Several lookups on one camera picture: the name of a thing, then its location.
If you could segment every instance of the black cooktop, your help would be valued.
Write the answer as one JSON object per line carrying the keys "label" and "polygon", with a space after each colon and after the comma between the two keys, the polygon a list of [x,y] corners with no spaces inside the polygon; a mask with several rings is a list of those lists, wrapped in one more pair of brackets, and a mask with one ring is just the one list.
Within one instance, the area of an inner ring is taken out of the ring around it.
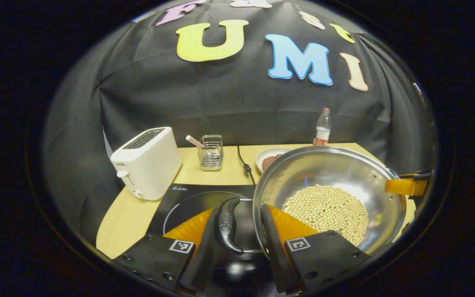
{"label": "black cooktop", "polygon": [[[252,222],[252,197],[256,186],[202,186],[172,184],[151,220],[148,233],[163,235],[189,218],[232,197],[248,198],[235,209],[236,241],[244,250],[261,248]],[[269,261],[262,253],[235,255],[225,250],[214,238],[212,276],[205,291],[198,296],[276,296]]]}

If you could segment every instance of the white toaster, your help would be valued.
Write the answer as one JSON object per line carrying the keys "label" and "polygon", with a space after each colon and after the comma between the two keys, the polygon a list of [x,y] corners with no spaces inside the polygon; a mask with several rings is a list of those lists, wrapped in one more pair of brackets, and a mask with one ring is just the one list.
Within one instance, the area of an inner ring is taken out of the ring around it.
{"label": "white toaster", "polygon": [[140,133],[111,155],[111,163],[130,192],[146,200],[164,196],[182,165],[170,127]]}

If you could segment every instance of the pink letter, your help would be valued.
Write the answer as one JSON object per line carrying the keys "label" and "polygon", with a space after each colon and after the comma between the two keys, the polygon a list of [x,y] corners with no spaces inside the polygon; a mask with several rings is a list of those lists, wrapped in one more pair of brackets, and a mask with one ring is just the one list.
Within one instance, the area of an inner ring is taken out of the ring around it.
{"label": "pink letter", "polygon": [[190,12],[194,10],[196,4],[203,4],[204,2],[206,2],[206,0],[196,0],[169,8],[166,10],[166,15],[160,20],[160,22],[156,23],[155,25],[158,26],[171,21],[175,21],[176,19],[180,19],[181,17],[184,17],[183,12]]}
{"label": "pink letter", "polygon": [[349,73],[351,74],[349,85],[357,90],[369,90],[368,85],[364,82],[362,71],[360,71],[360,60],[347,53],[340,53],[340,56],[345,59],[347,68],[349,68]]}
{"label": "pink letter", "polygon": [[298,13],[302,16],[302,19],[306,21],[309,25],[313,25],[316,28],[326,30],[326,27],[320,23],[320,19],[317,19],[314,15],[310,15],[309,13],[298,11]]}

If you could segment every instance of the white bowl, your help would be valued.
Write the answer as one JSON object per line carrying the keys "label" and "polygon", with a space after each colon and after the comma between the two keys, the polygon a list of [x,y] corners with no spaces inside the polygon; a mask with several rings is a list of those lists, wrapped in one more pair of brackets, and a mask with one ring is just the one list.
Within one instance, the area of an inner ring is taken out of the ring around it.
{"label": "white bowl", "polygon": [[256,157],[256,167],[258,167],[258,170],[261,173],[263,173],[263,168],[261,167],[261,164],[263,163],[263,160],[265,160],[265,158],[274,157],[277,154],[285,154],[286,152],[288,152],[290,150],[291,150],[290,148],[286,148],[286,147],[271,147],[271,148],[268,148],[268,149],[260,152],[258,154],[258,156]]}

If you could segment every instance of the plastic bottle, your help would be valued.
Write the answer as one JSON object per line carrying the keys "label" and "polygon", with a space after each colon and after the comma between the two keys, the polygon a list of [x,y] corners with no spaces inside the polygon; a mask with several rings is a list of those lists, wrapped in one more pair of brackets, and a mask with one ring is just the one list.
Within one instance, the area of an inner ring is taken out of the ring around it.
{"label": "plastic bottle", "polygon": [[313,145],[327,145],[329,134],[331,133],[331,117],[329,115],[330,109],[324,107],[322,115],[318,118],[316,123],[316,134]]}

